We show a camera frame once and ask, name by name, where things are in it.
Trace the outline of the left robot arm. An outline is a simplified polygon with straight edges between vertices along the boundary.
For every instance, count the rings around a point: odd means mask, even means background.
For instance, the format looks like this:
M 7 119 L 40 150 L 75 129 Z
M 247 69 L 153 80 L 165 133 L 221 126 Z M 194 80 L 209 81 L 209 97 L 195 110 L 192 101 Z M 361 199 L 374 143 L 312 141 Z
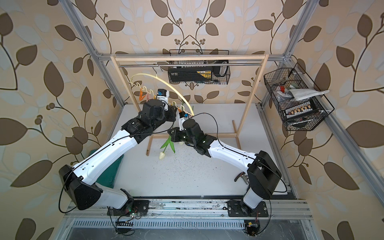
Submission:
M 175 122 L 178 108 L 164 100 L 149 100 L 135 118 L 127 121 L 115 136 L 85 160 L 59 170 L 63 191 L 79 210 L 92 206 L 122 209 L 133 200 L 126 190 L 97 184 L 97 179 L 125 152 L 151 136 L 165 122 Z

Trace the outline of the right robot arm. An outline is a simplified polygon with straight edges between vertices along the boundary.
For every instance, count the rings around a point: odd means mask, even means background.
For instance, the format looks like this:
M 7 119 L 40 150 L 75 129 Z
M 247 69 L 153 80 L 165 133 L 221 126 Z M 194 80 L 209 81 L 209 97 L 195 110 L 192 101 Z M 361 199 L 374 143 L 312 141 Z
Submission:
M 222 143 L 219 138 L 205 134 L 199 124 L 188 119 L 183 129 L 168 130 L 171 141 L 183 142 L 200 155 L 222 160 L 244 172 L 249 179 L 249 189 L 241 203 L 246 210 L 255 210 L 263 200 L 270 200 L 281 181 L 281 172 L 268 153 L 250 153 Z

